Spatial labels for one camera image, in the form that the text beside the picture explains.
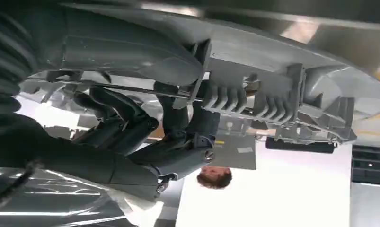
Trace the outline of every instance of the person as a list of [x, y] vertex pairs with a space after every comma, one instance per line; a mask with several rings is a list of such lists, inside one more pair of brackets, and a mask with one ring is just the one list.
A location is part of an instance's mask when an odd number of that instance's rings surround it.
[[228, 167], [204, 166], [197, 176], [200, 185], [210, 189], [224, 189], [232, 179], [231, 170]]

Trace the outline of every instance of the black flexible hose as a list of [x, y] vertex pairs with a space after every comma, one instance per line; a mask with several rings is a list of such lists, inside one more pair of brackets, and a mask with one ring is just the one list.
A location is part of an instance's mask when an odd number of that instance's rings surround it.
[[[20, 92], [18, 84], [24, 81], [36, 68], [36, 60], [30, 46], [28, 32], [18, 22], [0, 12], [0, 128], [5, 131], [13, 121], [6, 120], [20, 109], [20, 103], [12, 96]], [[38, 168], [29, 164], [24, 173], [2, 193], [0, 207], [4, 206]]]

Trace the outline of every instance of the plastic cover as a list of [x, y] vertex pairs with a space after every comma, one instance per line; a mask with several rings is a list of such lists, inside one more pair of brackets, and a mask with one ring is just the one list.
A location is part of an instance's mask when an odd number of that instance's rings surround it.
[[[22, 174], [21, 169], [0, 168], [0, 192]], [[115, 221], [121, 226], [153, 226], [162, 202], [51, 170], [38, 170], [12, 199], [0, 208], [1, 226], [70, 227]]]

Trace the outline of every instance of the screw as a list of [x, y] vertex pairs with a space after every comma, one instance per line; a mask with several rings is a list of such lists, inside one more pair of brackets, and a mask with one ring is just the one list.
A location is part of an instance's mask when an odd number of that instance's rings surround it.
[[156, 189], [156, 191], [158, 193], [161, 193], [161, 192], [164, 192], [166, 190], [166, 185], [162, 184], [162, 185], [159, 185], [159, 187]]
[[207, 150], [207, 151], [205, 152], [205, 159], [206, 159], [207, 161], [212, 161], [214, 158], [215, 158], [215, 154], [214, 154], [213, 151], [211, 151], [211, 150]]

